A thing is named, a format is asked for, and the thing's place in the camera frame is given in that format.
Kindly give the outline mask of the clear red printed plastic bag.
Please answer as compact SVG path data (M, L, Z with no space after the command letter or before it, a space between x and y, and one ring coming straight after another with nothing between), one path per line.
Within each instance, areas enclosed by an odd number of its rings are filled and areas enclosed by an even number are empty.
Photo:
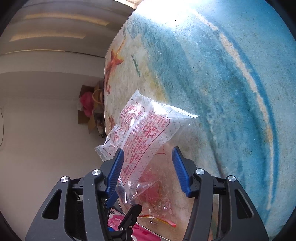
M159 103L136 90L129 99L103 145L95 148L102 161L114 157L117 149L124 151L124 163L118 180L118 195L129 203L151 181L140 177L157 151L196 115L180 108Z

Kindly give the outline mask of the cardboard box with pink bag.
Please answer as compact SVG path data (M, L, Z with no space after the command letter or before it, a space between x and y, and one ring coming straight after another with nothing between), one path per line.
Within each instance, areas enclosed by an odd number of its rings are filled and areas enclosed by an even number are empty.
M77 101L78 124L87 125L88 132L97 131L105 138L103 79L93 86L82 85Z

